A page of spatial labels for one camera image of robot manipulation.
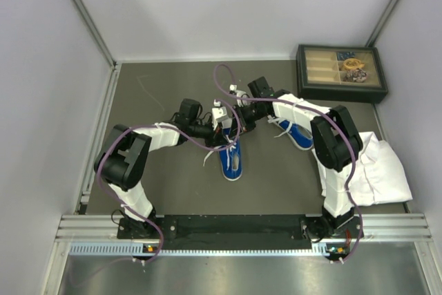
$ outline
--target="gray floor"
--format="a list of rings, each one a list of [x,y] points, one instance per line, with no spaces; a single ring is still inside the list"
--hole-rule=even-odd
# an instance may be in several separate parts
[[[293,61],[236,61],[230,63],[238,88],[265,76],[275,90],[296,94]],[[107,133],[115,124],[152,124],[169,119],[183,98],[196,99],[211,108],[214,98],[226,98],[212,80],[213,62],[124,64],[115,92]],[[220,82],[228,88],[227,72]],[[359,131],[380,136],[369,104],[313,101],[318,105],[346,106]],[[316,162],[311,152],[296,149],[276,126],[261,120],[257,129],[241,137],[242,177],[229,182],[222,177],[213,154],[206,166],[206,151],[194,144],[154,151],[148,157],[142,183],[160,214],[267,214],[319,213],[323,203]],[[93,186],[88,214],[109,214],[118,204]],[[384,204],[364,213],[403,213],[402,204]]]
[[[115,257],[68,259],[71,280],[82,283]],[[344,265],[323,257],[163,257],[108,266],[83,287],[66,274],[60,295],[155,294],[430,294],[413,243],[362,243]]]

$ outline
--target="display case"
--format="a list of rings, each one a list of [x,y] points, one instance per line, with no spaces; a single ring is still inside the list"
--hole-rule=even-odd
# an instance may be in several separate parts
[[[298,96],[379,103],[388,93],[375,48],[299,45]]]

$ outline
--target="shoe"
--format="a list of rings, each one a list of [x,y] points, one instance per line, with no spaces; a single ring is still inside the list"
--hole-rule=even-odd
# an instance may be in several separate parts
[[[275,137],[280,137],[287,134],[293,144],[300,150],[306,151],[313,147],[313,136],[309,131],[303,127],[294,124],[288,120],[281,119],[279,117],[271,117],[269,115],[269,123],[275,124],[283,130],[283,132]]]
[[[229,143],[232,143],[233,140],[229,139],[230,129],[223,129],[222,133],[226,135],[226,139]],[[222,148],[224,146],[217,146],[215,149]],[[210,151],[207,153],[204,158],[204,162],[202,166],[206,164],[207,158],[215,151]],[[218,152],[221,160],[222,174],[228,181],[236,181],[242,175],[242,163],[241,163],[241,147],[240,141],[236,141],[236,143],[228,148],[227,150],[223,150]]]

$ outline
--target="gray wall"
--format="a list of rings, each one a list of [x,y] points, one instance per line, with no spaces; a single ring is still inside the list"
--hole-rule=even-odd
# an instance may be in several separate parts
[[[0,293],[36,294],[109,68],[70,0],[0,0]]]
[[[84,0],[117,60],[288,59],[363,45],[388,0]]]
[[[442,253],[442,0],[401,0],[376,46],[390,88],[381,120]]]

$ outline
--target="purple cable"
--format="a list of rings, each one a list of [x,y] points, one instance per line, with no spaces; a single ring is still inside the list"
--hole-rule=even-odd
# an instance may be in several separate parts
[[[236,119],[238,128],[241,128],[241,124],[240,124],[240,118],[238,117],[238,114],[235,112],[235,110],[233,109],[233,107],[228,104],[227,102],[225,102],[222,99],[217,99],[219,102],[221,102],[223,105],[225,105],[227,108],[230,109],[230,111],[233,113],[233,116]],[[205,145],[200,144],[198,141],[194,140],[192,137],[190,137],[189,135],[187,135],[185,132],[181,131],[180,129],[174,127],[174,126],[168,126],[168,125],[164,125],[164,124],[159,124],[158,127],[160,128],[164,128],[164,129],[171,129],[173,131],[178,132],[180,135],[183,135],[185,138],[187,138],[189,141],[191,141],[192,143],[198,145],[199,147],[208,150],[208,151],[224,151],[227,150],[228,148],[230,148],[231,146],[233,146],[240,138],[240,131],[236,131],[236,135],[233,139],[233,141],[231,143],[229,143],[228,145],[222,147],[222,148],[218,148],[218,149],[214,149],[214,148],[210,148],[207,147]],[[126,206],[126,203],[123,202],[123,200],[121,200],[115,193],[113,193],[111,190],[107,189],[102,182],[102,172],[103,172],[103,166],[104,163],[107,161],[107,159],[109,158],[109,156],[111,155],[111,153],[115,150],[115,148],[117,147],[118,143],[127,135],[129,134],[131,131],[134,131],[136,129],[141,129],[141,128],[145,128],[145,129],[149,129],[149,128],[157,128],[157,125],[152,124],[152,125],[148,125],[148,126],[133,126],[130,127],[129,129],[126,129],[120,136],[117,137],[117,139],[112,143],[112,145],[109,147],[109,150],[106,151],[106,153],[104,154],[102,161],[99,163],[98,165],[98,169],[97,169],[97,173],[95,176],[95,179],[97,181],[98,186],[100,187],[101,190],[103,190],[105,193],[107,193],[110,197],[114,198],[116,201],[118,201],[118,203],[124,205],[124,207],[126,209],[128,209],[131,213],[133,213],[134,215],[136,215],[138,218],[144,220],[145,222],[147,222],[150,226],[152,226],[153,228],[155,228],[155,230],[158,232],[158,234],[160,235],[160,243],[158,245],[158,249],[157,251],[153,254],[153,256],[151,256],[148,260],[146,260],[146,264],[151,263],[153,260],[155,260],[156,258],[158,258],[158,255],[160,254],[161,249],[163,248],[163,244],[164,244],[164,234],[162,233],[161,229],[151,220],[149,220],[148,218],[145,218],[144,216],[140,215],[138,212],[134,211],[132,208]],[[101,271],[103,271],[104,269],[106,269],[109,265],[112,265],[114,263],[117,263],[119,261],[123,261],[123,260],[132,260],[132,258],[128,258],[128,257],[123,257],[123,258],[117,258],[115,260],[112,260],[111,262],[103,265],[102,267],[100,267],[97,271],[94,271],[90,276],[88,276],[88,278],[86,278],[86,280],[83,280],[80,283],[75,283],[73,281],[73,275],[72,275],[72,270],[70,270],[69,273],[69,279],[70,279],[70,283],[73,287],[78,288],[81,287],[83,285],[85,285],[90,279],[94,278],[98,273],[100,273]]]
[[[334,121],[333,121],[329,116],[327,116],[326,114],[324,114],[324,113],[322,113],[322,112],[320,112],[320,111],[318,111],[318,110],[316,110],[316,109],[314,109],[314,108],[307,107],[307,106],[302,106],[302,105],[295,105],[294,103],[289,102],[289,101],[287,101],[287,100],[276,99],[276,98],[250,98],[250,97],[237,97],[237,96],[235,96],[235,95],[232,95],[232,94],[229,93],[228,91],[225,91],[225,90],[221,87],[221,85],[218,83],[217,75],[218,75],[218,69],[219,69],[220,67],[225,67],[225,68],[227,68],[227,70],[230,72],[230,75],[231,75],[232,77],[234,77],[234,74],[233,74],[232,69],[231,69],[227,64],[218,64],[218,65],[215,66],[215,68],[213,69],[213,80],[214,80],[214,82],[215,82],[215,85],[216,85],[216,86],[218,87],[218,89],[219,89],[222,93],[224,93],[225,95],[227,95],[227,96],[229,96],[229,97],[231,97],[231,98],[234,98],[234,99],[245,100],[245,101],[248,101],[248,102],[278,102],[278,103],[283,103],[283,104],[292,105],[292,106],[298,107],[298,108],[300,108],[300,109],[302,109],[302,110],[306,110],[306,111],[314,112],[314,113],[320,115],[321,117],[323,117],[324,119],[326,119],[327,122],[329,122],[330,125],[331,125],[331,126],[332,126],[332,127],[338,132],[338,134],[342,137],[342,139],[343,139],[343,141],[344,141],[344,143],[345,143],[345,146],[348,148],[348,151],[350,152],[350,157],[351,157],[351,159],[352,159],[352,170],[350,171],[350,174],[348,175],[348,178],[347,178],[346,181],[345,181],[344,187],[345,187],[345,190],[346,190],[346,192],[347,192],[347,195],[348,195],[348,199],[349,199],[349,201],[354,205],[354,208],[355,208],[356,212],[358,213],[358,216],[359,216],[359,219],[360,219],[360,223],[361,223],[361,227],[359,228],[359,233],[358,233],[358,236],[357,236],[357,238],[356,238],[356,242],[354,243],[354,246],[353,246],[353,248],[350,250],[350,252],[348,253],[348,255],[343,259],[344,262],[347,261],[347,260],[353,255],[354,251],[356,250],[357,246],[359,245],[359,241],[361,240],[361,238],[362,238],[362,234],[363,234],[363,219],[362,219],[362,212],[361,212],[361,209],[359,208],[359,206],[358,206],[358,205],[356,204],[356,202],[354,201],[354,199],[353,199],[353,197],[352,197],[352,195],[351,195],[351,193],[350,193],[350,190],[349,190],[349,183],[350,183],[350,180],[353,178],[354,172],[355,172],[355,170],[356,170],[356,156],[354,155],[353,148],[352,148],[352,146],[351,146],[349,140],[345,137],[345,134],[343,133],[343,131],[338,127],[337,124],[334,123]]]

